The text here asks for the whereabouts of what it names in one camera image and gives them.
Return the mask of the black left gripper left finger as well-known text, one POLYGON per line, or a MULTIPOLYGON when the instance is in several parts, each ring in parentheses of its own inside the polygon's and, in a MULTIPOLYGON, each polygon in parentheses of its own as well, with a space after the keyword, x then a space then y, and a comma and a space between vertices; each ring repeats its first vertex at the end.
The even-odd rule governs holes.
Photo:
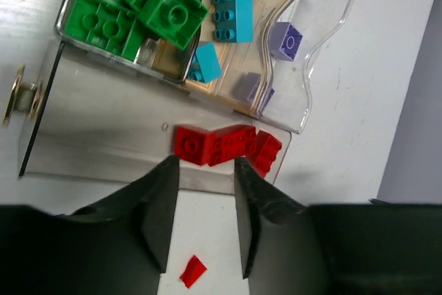
POLYGON ((156 294, 166 271, 180 161, 168 156, 118 191, 52 215, 1 206, 2 294, 156 294))

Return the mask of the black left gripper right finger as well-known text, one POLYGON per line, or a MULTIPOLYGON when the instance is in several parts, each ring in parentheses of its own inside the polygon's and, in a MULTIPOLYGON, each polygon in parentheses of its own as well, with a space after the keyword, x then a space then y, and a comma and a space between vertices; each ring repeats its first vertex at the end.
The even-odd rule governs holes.
POLYGON ((296 202, 236 158, 242 276, 252 294, 440 294, 437 204, 296 202))

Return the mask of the small red slope lego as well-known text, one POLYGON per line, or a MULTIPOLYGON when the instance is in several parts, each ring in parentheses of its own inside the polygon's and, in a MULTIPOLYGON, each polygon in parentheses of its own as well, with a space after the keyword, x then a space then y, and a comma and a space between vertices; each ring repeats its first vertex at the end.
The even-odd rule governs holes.
POLYGON ((180 280, 187 289, 190 289, 206 270, 207 268, 203 262, 196 255, 193 255, 180 275, 180 280))

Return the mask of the red lego brick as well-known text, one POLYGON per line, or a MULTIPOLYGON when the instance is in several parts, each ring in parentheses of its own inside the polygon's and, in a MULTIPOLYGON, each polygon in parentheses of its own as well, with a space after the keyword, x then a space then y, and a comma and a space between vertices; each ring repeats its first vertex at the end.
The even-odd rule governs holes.
POLYGON ((216 166, 237 157, 251 155, 257 149, 256 138, 256 127, 247 124, 214 130, 208 165, 216 166))

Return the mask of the lilac lego front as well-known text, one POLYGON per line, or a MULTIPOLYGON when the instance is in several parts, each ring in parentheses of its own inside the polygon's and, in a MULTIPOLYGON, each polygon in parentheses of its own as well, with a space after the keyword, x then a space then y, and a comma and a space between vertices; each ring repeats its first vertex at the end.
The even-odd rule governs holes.
POLYGON ((261 75, 259 73, 249 72, 243 75, 233 87, 233 97, 237 101, 251 106, 258 91, 260 80, 261 75))

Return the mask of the lilac lego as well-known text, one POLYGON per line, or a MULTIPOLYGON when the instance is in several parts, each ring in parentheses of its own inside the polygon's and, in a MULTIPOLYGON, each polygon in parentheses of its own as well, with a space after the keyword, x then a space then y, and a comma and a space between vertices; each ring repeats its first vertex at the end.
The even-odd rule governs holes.
POLYGON ((279 60, 293 61, 303 36, 290 22, 280 21, 273 25, 269 38, 270 53, 279 60))
POLYGON ((243 75, 233 87, 233 97, 237 101, 251 106, 258 91, 260 80, 261 75, 259 73, 249 72, 243 75))

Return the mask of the small cyan lego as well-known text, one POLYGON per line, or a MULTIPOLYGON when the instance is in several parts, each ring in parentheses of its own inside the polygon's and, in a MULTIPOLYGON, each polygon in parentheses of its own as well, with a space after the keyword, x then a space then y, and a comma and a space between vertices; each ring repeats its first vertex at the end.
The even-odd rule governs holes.
POLYGON ((222 76, 220 63, 212 41, 199 44, 191 61, 187 78, 208 84, 222 76))

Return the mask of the lilac lego back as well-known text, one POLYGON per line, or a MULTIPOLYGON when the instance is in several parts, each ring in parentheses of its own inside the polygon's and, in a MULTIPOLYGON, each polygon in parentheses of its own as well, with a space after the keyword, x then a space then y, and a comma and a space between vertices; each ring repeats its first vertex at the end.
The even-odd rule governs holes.
POLYGON ((293 61, 303 36, 290 22, 280 21, 273 25, 269 38, 270 53, 279 60, 293 61))

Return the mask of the large cyan lego brick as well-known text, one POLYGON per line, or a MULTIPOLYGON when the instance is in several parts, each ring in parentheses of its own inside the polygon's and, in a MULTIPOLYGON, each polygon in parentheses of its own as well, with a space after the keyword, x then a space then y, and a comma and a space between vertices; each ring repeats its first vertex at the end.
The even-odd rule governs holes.
POLYGON ((224 43, 253 41, 253 0, 212 0, 215 40, 224 43))

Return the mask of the small red lego block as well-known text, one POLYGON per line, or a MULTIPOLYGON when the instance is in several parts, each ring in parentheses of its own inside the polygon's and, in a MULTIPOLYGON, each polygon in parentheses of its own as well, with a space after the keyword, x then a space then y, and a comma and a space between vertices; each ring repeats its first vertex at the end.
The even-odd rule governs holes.
POLYGON ((172 143, 173 154, 192 164, 205 165, 209 156, 210 138, 208 130, 192 126, 176 126, 172 143))

